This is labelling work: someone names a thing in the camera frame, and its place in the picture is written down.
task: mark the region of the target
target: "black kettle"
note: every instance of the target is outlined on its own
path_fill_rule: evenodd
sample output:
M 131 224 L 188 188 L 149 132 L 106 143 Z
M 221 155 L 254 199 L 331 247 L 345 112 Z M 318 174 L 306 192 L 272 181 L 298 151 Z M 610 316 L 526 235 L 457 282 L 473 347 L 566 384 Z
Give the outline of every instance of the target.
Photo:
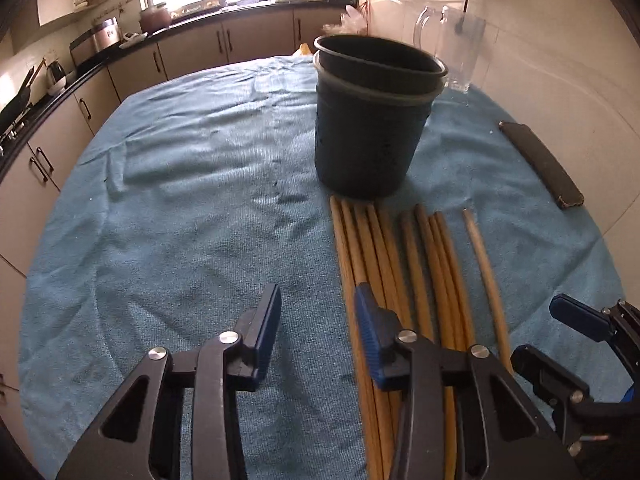
M 60 62 L 52 61 L 47 66 L 47 85 L 51 88 L 66 75 L 65 69 L 62 68 Z

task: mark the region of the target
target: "pitcher handle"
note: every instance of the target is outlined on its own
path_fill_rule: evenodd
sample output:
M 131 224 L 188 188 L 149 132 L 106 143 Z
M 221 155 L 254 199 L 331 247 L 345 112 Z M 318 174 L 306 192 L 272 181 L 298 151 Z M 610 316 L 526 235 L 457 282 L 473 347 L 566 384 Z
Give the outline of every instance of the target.
M 415 22 L 415 25 L 414 25 L 414 47 L 415 48 L 422 49 L 422 45 L 420 43 L 421 43 L 422 30 L 424 28 L 424 25 L 426 25 L 429 18 L 434 14 L 436 14 L 437 12 L 439 11 L 434 9 L 433 7 L 425 7 L 420 13 L 420 16 L 418 16 L 418 20 Z

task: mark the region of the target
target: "black plastic pot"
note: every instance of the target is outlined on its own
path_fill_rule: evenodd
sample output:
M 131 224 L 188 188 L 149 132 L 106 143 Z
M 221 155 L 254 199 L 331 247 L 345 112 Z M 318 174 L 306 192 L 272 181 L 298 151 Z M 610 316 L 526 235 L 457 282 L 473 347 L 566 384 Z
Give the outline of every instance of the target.
M 314 42 L 322 67 L 365 88 L 393 94 L 421 95 L 444 83 L 447 67 L 436 57 L 398 41 L 333 34 Z
M 318 70 L 315 164 L 318 178 L 340 194 L 371 200 L 393 193 L 406 176 L 442 91 L 401 95 L 354 85 Z

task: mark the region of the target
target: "blue tablecloth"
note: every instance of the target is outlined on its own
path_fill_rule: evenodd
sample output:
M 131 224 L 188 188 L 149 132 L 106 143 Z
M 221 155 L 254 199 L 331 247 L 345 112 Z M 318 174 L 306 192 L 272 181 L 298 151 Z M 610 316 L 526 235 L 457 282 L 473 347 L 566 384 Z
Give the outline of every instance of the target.
M 282 320 L 264 385 L 239 397 L 250 478 L 366 477 L 330 192 L 313 165 L 315 113 L 309 57 L 256 60 L 133 95 L 82 154 L 42 236 L 20 332 L 22 408 L 47 478 L 149 348 L 202 344 L 255 306 L 267 282 L 282 287 Z M 620 280 L 587 211 L 560 211 L 502 136 L 508 119 L 475 89 L 445 91 L 388 206 L 446 213 L 478 339 L 493 347 L 460 215 L 471 208 L 512 345 L 538 346 L 596 397 L 619 400 L 630 380 L 612 352 L 547 306 L 559 291 L 613 304 Z

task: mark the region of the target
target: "frying pan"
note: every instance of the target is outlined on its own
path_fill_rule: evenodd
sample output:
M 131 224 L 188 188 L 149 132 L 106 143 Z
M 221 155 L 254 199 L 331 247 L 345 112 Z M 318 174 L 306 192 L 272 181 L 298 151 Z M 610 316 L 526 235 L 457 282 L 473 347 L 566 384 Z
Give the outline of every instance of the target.
M 4 134 L 9 126 L 20 116 L 31 98 L 31 83 L 36 79 L 38 72 L 44 65 L 45 60 L 38 65 L 36 70 L 34 66 L 27 72 L 24 81 L 20 85 L 18 93 L 9 101 L 2 111 L 0 111 L 0 136 Z

